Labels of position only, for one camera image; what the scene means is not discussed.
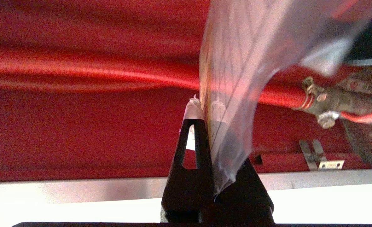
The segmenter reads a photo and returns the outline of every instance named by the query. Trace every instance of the red surface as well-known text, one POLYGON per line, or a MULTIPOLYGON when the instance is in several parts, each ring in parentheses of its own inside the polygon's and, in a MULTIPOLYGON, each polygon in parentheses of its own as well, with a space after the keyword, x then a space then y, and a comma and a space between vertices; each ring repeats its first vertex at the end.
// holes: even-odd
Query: red surface
POLYGON ((363 18, 363 14, 372 12, 372 0, 346 0, 334 9, 332 17, 336 20, 351 22, 363 18))
MULTIPOLYGON (((166 176, 197 93, 208 8, 207 0, 0 1, 0 181, 166 176)), ((323 78, 294 66, 261 100, 295 107, 305 77, 334 84, 358 70, 323 78)), ((339 122, 324 130, 312 115, 259 105, 254 132, 259 172, 306 171, 298 141, 314 138, 344 168, 368 168, 349 153, 339 122)))
MULTIPOLYGON (((0 90, 0 181, 166 176, 193 94, 176 88, 83 94, 0 90)), ((254 132, 253 156, 300 157, 298 141, 314 138, 326 153, 351 150, 339 122, 325 130, 312 115, 270 105, 259 105, 254 132)), ((275 165, 284 166, 281 171, 306 170, 287 165, 291 159, 264 157, 260 172, 280 171, 275 165)))

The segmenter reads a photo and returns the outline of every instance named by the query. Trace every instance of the white surface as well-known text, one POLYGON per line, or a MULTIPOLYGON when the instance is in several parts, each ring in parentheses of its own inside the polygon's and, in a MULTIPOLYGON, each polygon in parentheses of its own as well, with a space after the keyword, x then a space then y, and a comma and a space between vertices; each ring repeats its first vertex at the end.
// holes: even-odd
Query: white surface
POLYGON ((187 135, 186 149, 196 150, 195 125, 190 125, 189 134, 187 135))
MULTIPOLYGON (((372 184, 269 191, 276 223, 372 224, 372 184)), ((0 227, 26 221, 159 222, 160 198, 74 204, 0 203, 0 227)))
MULTIPOLYGON (((267 190, 372 184, 372 169, 259 174, 267 190)), ((0 183, 0 203, 59 204, 159 198, 166 178, 0 183)))
POLYGON ((0 204, 0 227, 28 221, 160 222, 161 199, 71 204, 0 204))
POLYGON ((269 191, 276 223, 372 224, 372 184, 269 191))

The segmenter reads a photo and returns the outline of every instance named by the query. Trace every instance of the red wire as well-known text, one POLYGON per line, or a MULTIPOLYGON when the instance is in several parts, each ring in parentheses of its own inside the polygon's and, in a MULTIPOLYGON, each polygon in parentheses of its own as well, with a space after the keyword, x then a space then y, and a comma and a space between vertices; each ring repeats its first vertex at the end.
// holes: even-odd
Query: red wire
MULTIPOLYGON (((101 59, 98 56, 87 57, 0 48, 0 88, 3 89, 95 92, 134 91, 168 86, 198 91, 200 86, 198 68, 157 61, 101 59), (27 79, 17 80, 9 75, 26 75, 27 79), (54 81, 32 82, 28 80, 32 77, 37 78, 38 75, 52 77, 54 81), (110 79, 111 83, 62 83, 59 82, 59 76, 110 79)), ((298 86, 268 84, 261 93, 259 102, 286 108, 299 108, 303 105, 305 98, 305 92, 298 86)))
POLYGON ((363 123, 363 124, 372 124, 372 113, 367 115, 354 115, 346 112, 341 112, 340 116, 345 118, 349 121, 356 122, 356 123, 363 123))

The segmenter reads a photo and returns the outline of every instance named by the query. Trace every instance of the white sticker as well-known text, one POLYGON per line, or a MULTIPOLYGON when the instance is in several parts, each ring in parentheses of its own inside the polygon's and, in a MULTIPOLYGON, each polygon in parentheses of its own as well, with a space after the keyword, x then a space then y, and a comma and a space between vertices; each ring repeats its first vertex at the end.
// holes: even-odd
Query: white sticker
POLYGON ((341 170, 343 168, 344 160, 335 161, 321 161, 319 163, 319 170, 341 170))
POLYGON ((362 81, 360 79, 348 78, 343 80, 342 82, 339 82, 337 86, 347 91, 372 94, 372 83, 362 81))

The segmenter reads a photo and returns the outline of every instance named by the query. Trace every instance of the label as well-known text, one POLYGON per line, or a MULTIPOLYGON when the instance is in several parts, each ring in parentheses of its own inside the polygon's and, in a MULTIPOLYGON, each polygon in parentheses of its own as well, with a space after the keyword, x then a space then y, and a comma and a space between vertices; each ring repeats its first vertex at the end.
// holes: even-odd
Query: label
POLYGON ((336 86, 352 92, 372 94, 372 83, 360 79, 348 78, 339 82, 336 86))

